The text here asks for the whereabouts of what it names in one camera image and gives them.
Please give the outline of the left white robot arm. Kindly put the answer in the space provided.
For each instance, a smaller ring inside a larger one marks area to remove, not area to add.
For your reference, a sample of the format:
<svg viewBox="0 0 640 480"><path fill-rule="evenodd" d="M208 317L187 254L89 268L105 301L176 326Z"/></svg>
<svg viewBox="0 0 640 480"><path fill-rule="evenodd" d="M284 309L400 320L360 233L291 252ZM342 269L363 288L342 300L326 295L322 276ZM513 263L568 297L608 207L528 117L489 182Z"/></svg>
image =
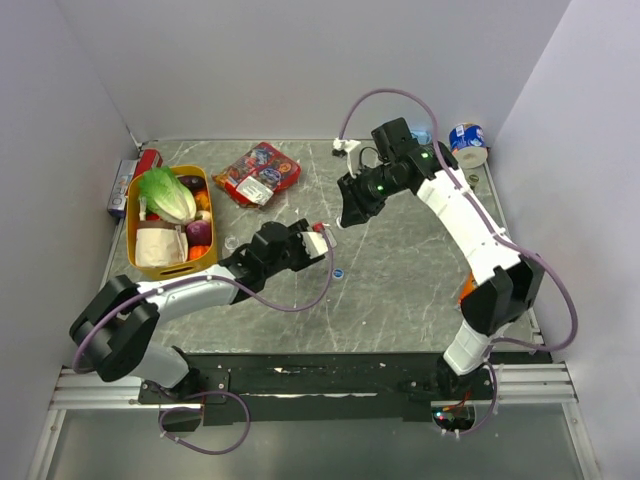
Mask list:
<svg viewBox="0 0 640 480"><path fill-rule="evenodd" d="M334 242L323 224L299 220L289 226L267 222L250 242L194 274L135 283L126 275L109 280L72 324L77 346L75 372L95 372L104 382L138 377L185 402L201 388L201 374L178 347L153 341L156 328L197 311L247 299L277 311L297 313L317 305L284 306L261 296L266 282L288 270L299 272L334 260Z"/></svg>

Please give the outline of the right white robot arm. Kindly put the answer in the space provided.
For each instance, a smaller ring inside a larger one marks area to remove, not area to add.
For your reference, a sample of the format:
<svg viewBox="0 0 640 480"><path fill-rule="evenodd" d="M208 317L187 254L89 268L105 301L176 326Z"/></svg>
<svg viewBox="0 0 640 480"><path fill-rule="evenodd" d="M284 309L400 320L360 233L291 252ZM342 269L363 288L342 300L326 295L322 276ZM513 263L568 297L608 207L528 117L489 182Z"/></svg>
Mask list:
<svg viewBox="0 0 640 480"><path fill-rule="evenodd" d="M436 362L441 394L461 397L487 357L490 345L533 304L544 275L542 267L506 247L507 236L478 203L457 160L442 142L422 145L403 118L371 133L378 164L366 166L357 140L335 139L333 155L347 162L337 181L342 196L339 225L365 224L387 198L409 191L444 225L464 255L475 288L461 300L462 323Z"/></svg>

